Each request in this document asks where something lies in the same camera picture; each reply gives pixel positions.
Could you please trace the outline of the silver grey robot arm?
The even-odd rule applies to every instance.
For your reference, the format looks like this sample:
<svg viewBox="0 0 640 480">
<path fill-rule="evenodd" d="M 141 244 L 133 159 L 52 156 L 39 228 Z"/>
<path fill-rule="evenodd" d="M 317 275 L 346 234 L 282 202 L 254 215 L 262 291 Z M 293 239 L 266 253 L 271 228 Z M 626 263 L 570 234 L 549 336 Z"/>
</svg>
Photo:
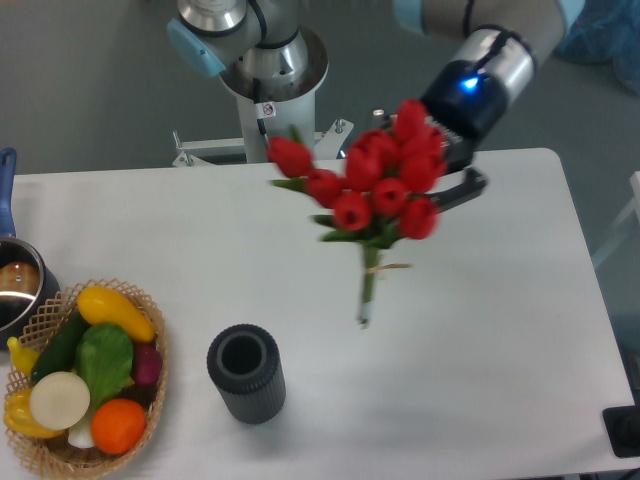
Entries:
<svg viewBox="0 0 640 480">
<path fill-rule="evenodd" d="M 395 1 L 398 23 L 461 46 L 420 100 L 445 136 L 449 173 L 461 183 L 431 194 L 443 211 L 478 197 L 487 178 L 471 165 L 478 146 L 535 78 L 583 11 L 582 1 Z"/>
</svg>

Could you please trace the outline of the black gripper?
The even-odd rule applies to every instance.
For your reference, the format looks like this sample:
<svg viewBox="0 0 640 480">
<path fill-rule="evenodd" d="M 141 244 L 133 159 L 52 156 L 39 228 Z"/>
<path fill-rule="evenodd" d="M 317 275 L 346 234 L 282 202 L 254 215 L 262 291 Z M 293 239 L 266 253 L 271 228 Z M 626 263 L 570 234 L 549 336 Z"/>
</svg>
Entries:
<svg viewBox="0 0 640 480">
<path fill-rule="evenodd" d="M 468 167 L 476 149 L 508 107 L 508 92 L 492 74 L 480 72 L 466 60 L 448 63 L 421 96 L 429 116 L 445 132 L 447 171 L 462 171 L 461 182 L 427 197 L 444 213 L 478 198 L 488 177 Z M 391 131 L 397 115 L 372 111 L 372 128 Z"/>
</svg>

